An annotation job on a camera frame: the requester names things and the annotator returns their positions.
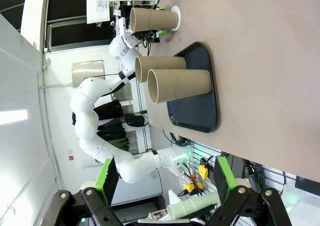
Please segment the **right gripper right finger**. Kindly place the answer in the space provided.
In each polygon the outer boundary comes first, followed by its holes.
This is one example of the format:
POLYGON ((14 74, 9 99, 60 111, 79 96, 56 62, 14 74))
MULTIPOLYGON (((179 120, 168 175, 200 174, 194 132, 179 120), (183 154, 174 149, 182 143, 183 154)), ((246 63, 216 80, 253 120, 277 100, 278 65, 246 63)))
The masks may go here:
POLYGON ((256 192, 237 184, 226 157, 216 157, 213 179, 220 206, 207 226, 230 226, 240 217, 251 218, 256 226, 292 225, 279 192, 274 188, 256 192))

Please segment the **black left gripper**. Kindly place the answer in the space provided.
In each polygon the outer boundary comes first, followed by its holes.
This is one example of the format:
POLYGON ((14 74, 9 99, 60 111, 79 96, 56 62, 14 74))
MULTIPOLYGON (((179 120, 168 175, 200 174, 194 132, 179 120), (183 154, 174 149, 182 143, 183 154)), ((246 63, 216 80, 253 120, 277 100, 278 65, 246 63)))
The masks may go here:
MULTIPOLYGON (((157 7, 157 10, 167 10, 165 7, 157 7)), ((162 36, 167 34, 167 31, 160 30, 157 32, 137 32, 136 37, 141 42, 146 41, 147 43, 160 43, 160 38, 158 36, 162 36)))

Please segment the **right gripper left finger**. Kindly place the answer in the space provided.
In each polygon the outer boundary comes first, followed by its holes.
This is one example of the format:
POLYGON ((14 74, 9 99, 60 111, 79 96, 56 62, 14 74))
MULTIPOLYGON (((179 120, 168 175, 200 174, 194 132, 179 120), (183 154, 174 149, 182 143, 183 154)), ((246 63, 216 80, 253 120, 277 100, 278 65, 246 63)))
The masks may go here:
POLYGON ((106 159, 93 187, 72 194, 55 192, 49 205, 51 226, 79 226, 82 219, 92 219, 95 226, 121 226, 111 208, 119 175, 114 158, 106 159))

